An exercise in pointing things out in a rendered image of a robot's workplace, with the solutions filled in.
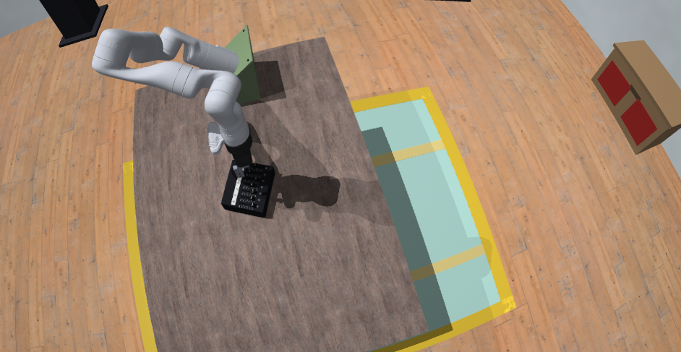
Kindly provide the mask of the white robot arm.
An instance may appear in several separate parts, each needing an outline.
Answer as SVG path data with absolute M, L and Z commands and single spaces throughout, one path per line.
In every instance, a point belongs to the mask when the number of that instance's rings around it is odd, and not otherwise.
M 170 61 L 176 57 L 182 43 L 184 62 L 201 69 Z M 129 57 L 137 63 L 156 59 L 166 62 L 134 69 L 126 67 Z M 245 125 L 244 112 L 236 102 L 241 80 L 233 73 L 238 64 L 236 52 L 165 27 L 160 36 L 147 31 L 104 30 L 98 40 L 92 68 L 108 77 L 157 87 L 189 99 L 202 88 L 211 88 L 205 99 L 205 110 L 218 122 L 222 133 L 233 135 Z

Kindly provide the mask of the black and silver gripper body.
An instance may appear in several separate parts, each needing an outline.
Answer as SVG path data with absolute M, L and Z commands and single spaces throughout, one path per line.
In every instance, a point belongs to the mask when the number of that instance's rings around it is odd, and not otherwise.
M 215 122 L 207 125 L 207 133 L 210 150 L 213 155 L 220 153 L 223 144 L 227 151 L 234 155 L 238 167 L 250 166 L 252 164 L 252 136 L 247 120 L 245 119 L 244 128 L 237 134 L 227 135 L 222 133 Z

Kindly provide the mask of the black lighting desk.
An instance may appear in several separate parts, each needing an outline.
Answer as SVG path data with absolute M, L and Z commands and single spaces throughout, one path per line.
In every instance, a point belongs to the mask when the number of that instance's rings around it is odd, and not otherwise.
M 225 210 L 265 218 L 275 177 L 273 166 L 252 163 L 237 178 L 232 160 L 221 204 Z

